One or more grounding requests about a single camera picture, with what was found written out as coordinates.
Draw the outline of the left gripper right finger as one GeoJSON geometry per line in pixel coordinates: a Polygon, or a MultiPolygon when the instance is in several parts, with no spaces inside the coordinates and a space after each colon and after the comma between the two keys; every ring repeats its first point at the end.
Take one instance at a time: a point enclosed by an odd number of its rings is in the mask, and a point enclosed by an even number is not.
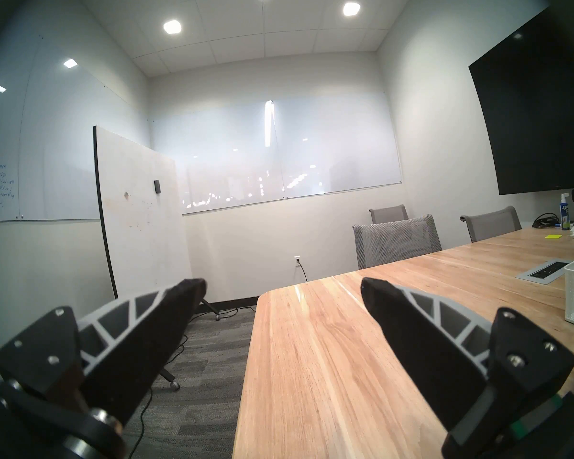
{"type": "Polygon", "coordinates": [[[447,431],[443,458],[574,458],[574,353],[513,308],[489,322],[430,293],[365,277],[365,308],[447,431]]]}

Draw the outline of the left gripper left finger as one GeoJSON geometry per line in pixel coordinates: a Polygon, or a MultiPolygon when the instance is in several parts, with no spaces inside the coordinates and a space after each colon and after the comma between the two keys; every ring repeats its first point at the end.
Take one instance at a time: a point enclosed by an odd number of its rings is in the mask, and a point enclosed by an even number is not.
{"type": "Polygon", "coordinates": [[[0,458],[125,458],[123,427],[180,344],[203,279],[76,319],[53,308],[0,347],[0,458]]]}

